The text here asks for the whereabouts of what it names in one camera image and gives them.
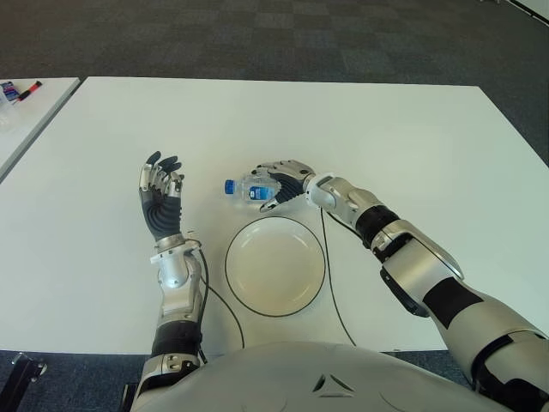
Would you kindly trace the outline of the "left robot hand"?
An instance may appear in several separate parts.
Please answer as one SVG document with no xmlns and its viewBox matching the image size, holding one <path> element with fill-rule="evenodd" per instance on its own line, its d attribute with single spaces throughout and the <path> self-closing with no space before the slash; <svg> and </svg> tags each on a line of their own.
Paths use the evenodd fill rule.
<svg viewBox="0 0 549 412">
<path fill-rule="evenodd" d="M 176 155 L 161 158 L 152 153 L 142 166 L 139 195 L 142 213 L 156 242 L 181 234 L 181 191 L 184 179 Z"/>
</svg>

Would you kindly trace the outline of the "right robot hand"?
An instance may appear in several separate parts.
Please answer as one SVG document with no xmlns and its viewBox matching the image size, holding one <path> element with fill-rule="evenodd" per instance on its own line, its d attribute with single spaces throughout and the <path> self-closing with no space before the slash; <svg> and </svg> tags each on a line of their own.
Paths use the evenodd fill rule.
<svg viewBox="0 0 549 412">
<path fill-rule="evenodd" d="M 259 208 L 261 213 L 267 213 L 303 195 L 309 181 L 316 175 L 311 167 L 296 160 L 263 163 L 252 169 L 251 173 L 269 176 L 279 185 L 279 190 L 274 197 Z"/>
</svg>

